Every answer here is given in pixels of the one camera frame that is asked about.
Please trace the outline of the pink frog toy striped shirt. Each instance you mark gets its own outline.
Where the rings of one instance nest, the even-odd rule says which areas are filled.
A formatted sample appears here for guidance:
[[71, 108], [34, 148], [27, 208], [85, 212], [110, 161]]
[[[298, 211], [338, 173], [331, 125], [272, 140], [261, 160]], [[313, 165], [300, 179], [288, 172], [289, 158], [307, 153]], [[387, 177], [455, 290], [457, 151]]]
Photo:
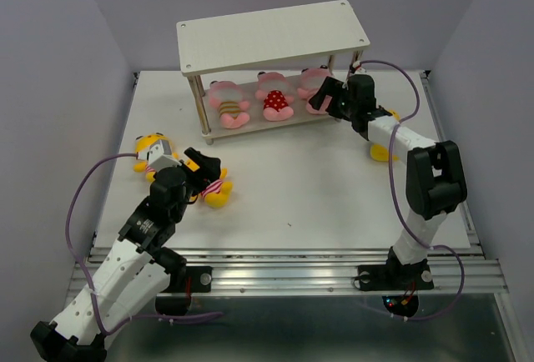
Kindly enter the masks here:
[[331, 97], [326, 96], [324, 102], [318, 110], [313, 109], [308, 103], [309, 99], [316, 95], [326, 78], [332, 77], [333, 74], [327, 65], [321, 65], [318, 68], [306, 68], [301, 71], [300, 85], [297, 93], [300, 99], [305, 100], [305, 108], [308, 113], [314, 115], [326, 114], [326, 109], [330, 104]]

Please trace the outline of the yellow toy red stripes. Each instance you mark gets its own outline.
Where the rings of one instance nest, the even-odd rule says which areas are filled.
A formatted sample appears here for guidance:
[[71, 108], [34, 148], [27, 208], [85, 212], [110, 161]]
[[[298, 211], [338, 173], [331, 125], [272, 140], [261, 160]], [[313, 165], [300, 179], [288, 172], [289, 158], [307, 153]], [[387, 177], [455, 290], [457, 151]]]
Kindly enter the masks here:
[[191, 198], [195, 202], [201, 198], [205, 204], [212, 209], [219, 209], [224, 207], [228, 202], [233, 190], [233, 183], [226, 180], [228, 169], [223, 168], [219, 179], [208, 186], [206, 190]]

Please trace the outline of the pink frog toy polka-dot dress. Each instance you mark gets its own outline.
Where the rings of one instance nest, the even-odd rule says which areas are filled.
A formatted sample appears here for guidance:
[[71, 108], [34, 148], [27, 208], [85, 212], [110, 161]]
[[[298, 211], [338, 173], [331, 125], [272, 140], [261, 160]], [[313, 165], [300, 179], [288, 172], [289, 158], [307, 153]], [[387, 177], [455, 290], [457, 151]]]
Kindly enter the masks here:
[[285, 121], [294, 115], [293, 92], [294, 87], [283, 74], [258, 72], [255, 97], [263, 103], [263, 116], [267, 121]]

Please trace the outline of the pink frog toy orange stripes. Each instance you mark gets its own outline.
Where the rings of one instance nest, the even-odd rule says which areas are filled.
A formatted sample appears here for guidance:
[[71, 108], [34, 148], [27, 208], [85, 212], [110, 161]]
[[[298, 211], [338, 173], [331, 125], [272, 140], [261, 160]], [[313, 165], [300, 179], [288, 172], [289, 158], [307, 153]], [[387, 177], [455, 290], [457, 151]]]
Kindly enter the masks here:
[[208, 90], [209, 105], [217, 111], [222, 128], [237, 129], [250, 120], [249, 101], [244, 90], [231, 81], [213, 81]]

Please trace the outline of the yellow toy blue striped shirt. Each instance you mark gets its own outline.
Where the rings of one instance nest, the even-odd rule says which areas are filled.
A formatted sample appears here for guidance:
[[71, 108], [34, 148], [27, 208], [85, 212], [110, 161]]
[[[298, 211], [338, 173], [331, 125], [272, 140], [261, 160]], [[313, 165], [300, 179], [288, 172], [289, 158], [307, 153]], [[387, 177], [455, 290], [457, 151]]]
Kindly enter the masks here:
[[[393, 109], [387, 109], [388, 112], [392, 114], [392, 116], [398, 121], [400, 120], [400, 116], [398, 113]], [[386, 149], [386, 147], [379, 145], [378, 143], [373, 143], [370, 146], [370, 157], [377, 161], [377, 162], [388, 162], [390, 160], [390, 153]], [[397, 161], [399, 158], [394, 155], [393, 160]]]

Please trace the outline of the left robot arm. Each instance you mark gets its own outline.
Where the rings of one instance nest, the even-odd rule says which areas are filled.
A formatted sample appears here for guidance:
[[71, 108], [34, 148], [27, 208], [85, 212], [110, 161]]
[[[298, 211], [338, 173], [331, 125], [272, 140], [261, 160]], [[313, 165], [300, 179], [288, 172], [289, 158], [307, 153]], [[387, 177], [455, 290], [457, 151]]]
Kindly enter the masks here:
[[141, 309], [160, 293], [184, 300], [153, 317], [170, 324], [202, 324], [220, 312], [189, 314], [191, 295], [211, 290], [210, 266], [187, 265], [166, 242], [174, 235], [187, 207], [224, 177], [219, 158], [194, 148], [185, 149], [187, 161], [174, 154], [168, 139], [138, 138], [131, 155], [151, 173], [147, 196], [126, 219], [105, 260], [90, 273], [83, 258], [74, 258], [85, 285], [51, 321], [38, 322], [30, 338], [46, 361], [103, 361], [106, 340], [126, 324], [144, 319]]

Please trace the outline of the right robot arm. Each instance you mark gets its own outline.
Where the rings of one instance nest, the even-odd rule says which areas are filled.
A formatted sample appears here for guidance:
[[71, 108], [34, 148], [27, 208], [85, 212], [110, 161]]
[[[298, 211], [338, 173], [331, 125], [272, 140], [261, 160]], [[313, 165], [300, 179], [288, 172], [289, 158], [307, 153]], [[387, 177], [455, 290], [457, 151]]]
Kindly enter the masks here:
[[403, 231], [383, 264], [358, 267], [356, 287], [362, 291], [433, 289], [427, 255], [446, 217], [466, 200], [461, 155], [452, 141], [437, 142], [403, 126], [376, 102], [375, 81], [356, 74], [345, 83], [327, 78], [321, 92], [331, 98], [327, 113], [350, 122], [353, 130], [387, 148], [389, 158], [406, 166], [409, 213], [400, 218]]

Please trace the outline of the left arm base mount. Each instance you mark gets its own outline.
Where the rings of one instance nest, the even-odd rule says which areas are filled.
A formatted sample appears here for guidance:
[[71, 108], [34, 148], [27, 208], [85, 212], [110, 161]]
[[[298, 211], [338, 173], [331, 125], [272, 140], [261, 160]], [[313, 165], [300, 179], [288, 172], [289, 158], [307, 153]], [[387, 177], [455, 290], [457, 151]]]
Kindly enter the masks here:
[[164, 268], [169, 278], [163, 294], [205, 294], [211, 291], [211, 266], [189, 265], [185, 257], [165, 247], [155, 253], [154, 262]]

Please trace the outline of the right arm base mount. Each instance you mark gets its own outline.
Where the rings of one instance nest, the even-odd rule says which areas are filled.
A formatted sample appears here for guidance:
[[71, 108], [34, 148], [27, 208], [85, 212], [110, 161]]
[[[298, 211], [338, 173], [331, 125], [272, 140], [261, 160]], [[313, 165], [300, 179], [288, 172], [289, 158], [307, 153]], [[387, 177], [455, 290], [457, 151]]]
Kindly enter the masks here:
[[385, 264], [359, 265], [357, 268], [356, 282], [362, 291], [381, 291], [388, 294], [403, 292], [412, 289], [432, 290], [435, 288], [431, 279], [426, 282], [421, 276], [423, 268], [411, 268], [401, 265], [399, 268], [387, 267]]

